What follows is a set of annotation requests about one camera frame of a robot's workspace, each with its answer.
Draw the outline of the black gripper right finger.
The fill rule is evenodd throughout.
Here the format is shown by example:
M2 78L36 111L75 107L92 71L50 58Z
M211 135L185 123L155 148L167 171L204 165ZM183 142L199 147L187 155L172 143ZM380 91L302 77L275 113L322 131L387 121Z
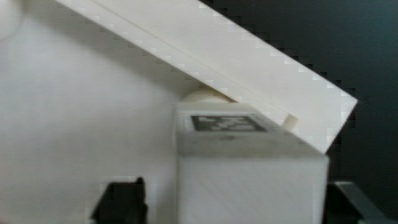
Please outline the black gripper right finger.
M361 188L348 181L327 185L323 224L391 224Z

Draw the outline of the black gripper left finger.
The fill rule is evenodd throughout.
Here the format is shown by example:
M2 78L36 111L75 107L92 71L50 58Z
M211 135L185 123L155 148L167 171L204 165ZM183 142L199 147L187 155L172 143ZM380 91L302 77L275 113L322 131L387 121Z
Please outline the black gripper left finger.
M91 214L94 224L148 224L146 182L112 182Z

